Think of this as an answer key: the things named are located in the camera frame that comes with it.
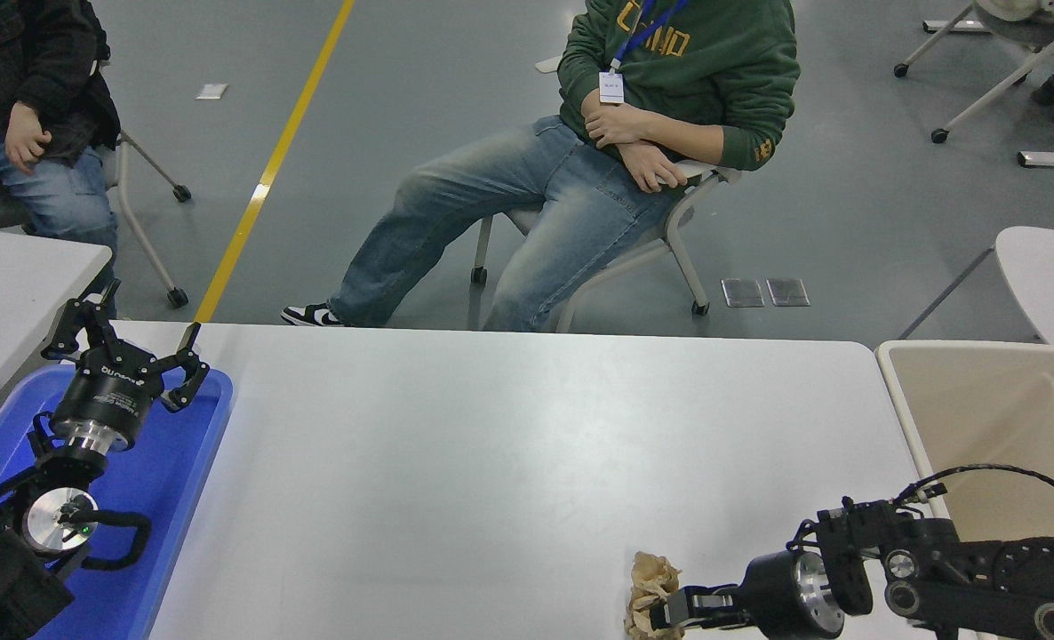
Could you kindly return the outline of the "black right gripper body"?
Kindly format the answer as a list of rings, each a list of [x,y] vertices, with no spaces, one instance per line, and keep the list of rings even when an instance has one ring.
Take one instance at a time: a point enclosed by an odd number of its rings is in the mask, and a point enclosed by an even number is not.
[[[798,558],[794,551],[758,556],[747,564],[738,603],[768,639],[801,639],[804,619],[798,598]]]

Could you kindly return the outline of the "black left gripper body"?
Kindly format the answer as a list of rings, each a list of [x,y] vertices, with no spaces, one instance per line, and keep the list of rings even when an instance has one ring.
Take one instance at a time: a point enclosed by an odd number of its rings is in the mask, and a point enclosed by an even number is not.
[[[89,348],[76,362],[76,376],[51,418],[59,440],[69,440],[76,427],[100,425],[118,434],[118,441],[140,437],[155,397],[163,393],[162,374],[152,369],[155,356],[136,346]]]

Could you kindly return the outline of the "person's left hand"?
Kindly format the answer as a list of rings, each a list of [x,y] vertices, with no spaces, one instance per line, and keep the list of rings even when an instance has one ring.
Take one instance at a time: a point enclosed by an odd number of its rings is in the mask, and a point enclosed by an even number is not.
[[[51,142],[52,133],[41,124],[38,109],[16,101],[4,134],[4,153],[8,162],[16,170],[32,175],[33,167],[44,157]]]
[[[652,113],[628,104],[591,104],[583,117],[589,139],[604,148],[645,140]]]

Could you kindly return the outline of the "person's right hand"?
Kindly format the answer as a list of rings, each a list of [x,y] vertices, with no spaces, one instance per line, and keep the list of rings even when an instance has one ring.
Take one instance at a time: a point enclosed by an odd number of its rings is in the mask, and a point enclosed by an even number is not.
[[[660,193],[664,188],[680,188],[689,182],[680,167],[670,162],[664,151],[648,141],[617,143],[621,161],[643,193]]]

